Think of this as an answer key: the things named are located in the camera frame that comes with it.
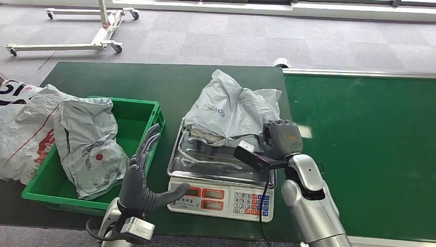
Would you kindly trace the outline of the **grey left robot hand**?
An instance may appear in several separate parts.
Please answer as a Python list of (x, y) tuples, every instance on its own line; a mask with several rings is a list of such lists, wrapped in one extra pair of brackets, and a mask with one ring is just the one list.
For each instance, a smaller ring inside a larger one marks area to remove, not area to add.
[(181, 199), (190, 187), (188, 183), (181, 183), (175, 189), (161, 193), (148, 188), (144, 169), (152, 146), (161, 137), (159, 128), (160, 125), (156, 123), (147, 130), (136, 153), (130, 158), (119, 194), (120, 207), (138, 218)]

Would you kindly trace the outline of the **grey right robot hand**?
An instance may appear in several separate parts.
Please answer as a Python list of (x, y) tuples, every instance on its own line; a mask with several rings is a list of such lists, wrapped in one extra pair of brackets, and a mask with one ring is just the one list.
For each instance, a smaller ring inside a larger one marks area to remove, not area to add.
[(283, 119), (265, 123), (259, 135), (259, 147), (263, 156), (273, 160), (301, 153), (303, 141), (297, 124)]

